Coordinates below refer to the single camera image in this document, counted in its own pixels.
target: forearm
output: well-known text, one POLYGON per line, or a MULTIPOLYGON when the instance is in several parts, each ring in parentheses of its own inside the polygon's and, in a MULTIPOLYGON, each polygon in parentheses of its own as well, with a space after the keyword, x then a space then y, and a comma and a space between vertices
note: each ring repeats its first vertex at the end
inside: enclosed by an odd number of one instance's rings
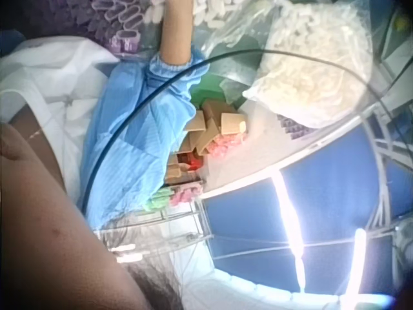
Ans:
POLYGON ((161 40, 161 59, 184 65, 191 58, 193 0, 166 0, 161 40))

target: blue panel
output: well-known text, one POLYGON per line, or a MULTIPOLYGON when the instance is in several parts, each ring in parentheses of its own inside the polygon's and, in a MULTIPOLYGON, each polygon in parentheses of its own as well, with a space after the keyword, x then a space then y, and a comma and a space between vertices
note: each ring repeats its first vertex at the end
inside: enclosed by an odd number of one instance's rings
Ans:
POLYGON ((216 235, 210 242, 214 256, 274 246, 226 240, 220 236, 277 242, 287 240, 270 179, 207 199, 205 206, 211 230, 216 235))
POLYGON ((372 239, 367 243, 361 294, 393 295, 392 237, 372 239))
POLYGON ((378 205, 378 170, 362 126, 283 175, 305 242, 354 237, 378 205))
POLYGON ((256 284, 299 291, 294 257, 290 250, 216 260, 215 267, 256 284))
POLYGON ((392 160, 387 161, 386 170, 393 217, 410 212, 413 206, 413 173, 392 160))
POLYGON ((353 243, 306 247, 303 257, 307 293, 343 294, 347 288, 354 251, 353 243))
MULTIPOLYGON (((306 243, 354 237, 356 229, 367 224, 378 204, 376 161, 362 127, 283 169, 283 175, 306 243)), ((210 243, 214 256, 280 246, 220 236, 287 240, 271 180, 208 199, 205 203, 212 232, 216 235, 210 243)), ((348 243, 306 247, 303 259, 309 293, 343 292, 351 269, 353 246, 348 243)), ((216 260, 215 265, 257 284, 299 290, 290 250, 226 258, 216 260)), ((387 262, 380 266, 385 269, 384 273, 391 270, 387 262)), ((384 291, 376 289, 375 285, 378 284, 374 282, 367 291, 384 291)))

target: brown cardboard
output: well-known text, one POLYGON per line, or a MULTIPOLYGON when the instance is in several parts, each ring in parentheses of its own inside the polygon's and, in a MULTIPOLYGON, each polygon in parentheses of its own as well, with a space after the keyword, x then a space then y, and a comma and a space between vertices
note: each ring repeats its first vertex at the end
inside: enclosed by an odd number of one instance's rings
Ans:
POLYGON ((178 163, 178 156, 175 154, 171 154, 168 159, 168 166, 177 165, 178 163))
POLYGON ((203 111, 197 111, 192 121, 185 127, 185 131, 188 132, 185 139, 182 142, 181 148, 176 154, 184 154, 193 152, 198 140, 202 136, 202 133, 206 131, 205 117, 203 111))
POLYGON ((223 101, 206 100, 202 105, 206 119, 206 131, 196 143, 198 155, 208 154, 208 145, 220 134, 239 134, 247 129, 247 119, 223 101))
POLYGON ((247 120, 242 114, 222 114, 221 134, 243 134, 247 131, 247 120))
POLYGON ((182 175, 178 178, 167 178, 165 179, 165 184, 168 185, 177 185, 177 184, 186 184, 194 181, 199 181, 199 176, 194 171, 182 172, 182 175))
POLYGON ((181 167, 179 165, 170 165, 166 170, 165 179, 180 178, 182 176, 181 167))

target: light blue scrub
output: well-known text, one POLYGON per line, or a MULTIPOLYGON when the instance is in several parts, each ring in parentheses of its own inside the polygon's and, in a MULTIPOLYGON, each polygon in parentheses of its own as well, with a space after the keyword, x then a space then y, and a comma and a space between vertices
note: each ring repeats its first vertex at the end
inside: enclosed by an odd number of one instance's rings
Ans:
MULTIPOLYGON (((202 54, 193 49, 192 59, 181 67, 165 64, 159 55, 149 64, 122 62, 115 67, 86 134, 81 165, 83 190, 97 158, 120 124, 157 87, 202 60, 202 54)), ((183 129, 196 113, 190 102, 190 87, 198 84, 207 70, 196 70, 174 83, 116 140, 90 193, 85 216, 92 229, 102 229, 125 213, 143 210, 163 185, 168 157, 182 142, 183 129)))

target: black cable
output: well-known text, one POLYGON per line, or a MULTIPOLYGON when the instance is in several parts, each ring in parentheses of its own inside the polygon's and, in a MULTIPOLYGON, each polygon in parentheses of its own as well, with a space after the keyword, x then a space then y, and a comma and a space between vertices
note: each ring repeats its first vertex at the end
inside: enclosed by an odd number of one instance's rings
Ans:
MULTIPOLYGON (((238 56, 238 55, 243 55, 243 54, 277 54, 277 55, 284 55, 284 56, 290 56, 290 57, 296 57, 296 58, 301 58, 301 59, 306 59, 309 61, 313 61, 316 63, 323 63, 325 65, 331 66, 331 67, 336 67, 338 69, 344 70, 345 72, 349 73, 351 76, 353 76, 356 80, 360 81, 362 84, 364 84, 368 91, 375 97, 376 100, 378 100, 381 104, 381 106, 383 107, 383 110, 386 112, 386 114, 390 117, 391 122, 393 123, 394 128, 396 129, 396 131, 398 132, 398 134, 401 136, 401 139, 403 141, 403 143, 407 146, 407 142, 405 141, 403 135, 401 134, 399 127, 397 126, 397 124, 394 122, 393 117, 391 115, 391 113, 388 111, 388 109, 386 108, 384 102, 382 102, 380 96, 378 95, 378 93, 371 87, 371 85, 369 83, 367 83, 366 81, 363 80, 362 77, 360 77, 358 74, 356 74, 355 72, 351 71, 348 68, 345 68, 341 65, 338 65, 336 63, 333 63, 331 61, 327 61, 327 60, 322 60, 322 59, 318 59, 318 58, 314 58, 314 57, 310 57, 310 56, 305 56, 305 55, 299 55, 299 54, 295 54, 295 53, 290 53, 290 52, 284 52, 284 51, 280 51, 280 50, 261 50, 259 48, 254 48, 254 49, 248 49, 248 50, 238 50, 235 52, 229 52, 226 54, 222 54, 219 56, 215 56, 212 57, 210 59, 204 60, 196 65, 193 65, 187 69, 185 69, 184 71, 176 74, 174 77, 172 77, 171 79, 169 79, 168 81, 166 81, 165 83, 163 83, 163 85, 161 85, 159 88, 157 88, 153 93, 151 93, 151 95, 149 95, 143 102, 142 104, 139 105, 138 108, 136 108, 125 120, 124 122, 119 126, 119 128, 114 132, 113 136, 110 138, 110 140, 108 141, 108 144, 106 144, 106 146, 104 147, 104 149, 102 150, 102 153, 99 155, 96 164, 94 165, 94 168, 92 170, 92 173, 90 174, 88 183, 85 187, 85 193, 83 195, 83 201, 82 201, 82 213, 86 214, 86 208, 89 202, 89 197, 90 197, 90 192, 92 191, 92 187, 96 178, 97 173, 99 172, 100 167, 102 166, 102 162, 103 160, 106 158, 106 155, 108 154, 108 152, 110 151, 110 149, 112 148, 113 144, 115 143, 116 139, 121 135, 121 133, 126 129, 126 127, 134 120, 134 118, 144 109, 146 108, 146 106, 152 101, 154 100, 158 95, 160 95, 160 93, 164 92, 169 86, 171 86, 173 83, 175 83, 176 81, 178 81, 179 79, 181 79, 182 77, 184 77, 185 75, 199 69, 202 67, 205 67, 211 63, 215 63, 216 61, 222 60, 222 59, 226 59, 226 58, 231 58, 234 56, 238 56)), ((413 161, 413 154, 410 151, 410 149, 407 147, 407 150, 409 151, 409 155, 412 158, 413 161)))

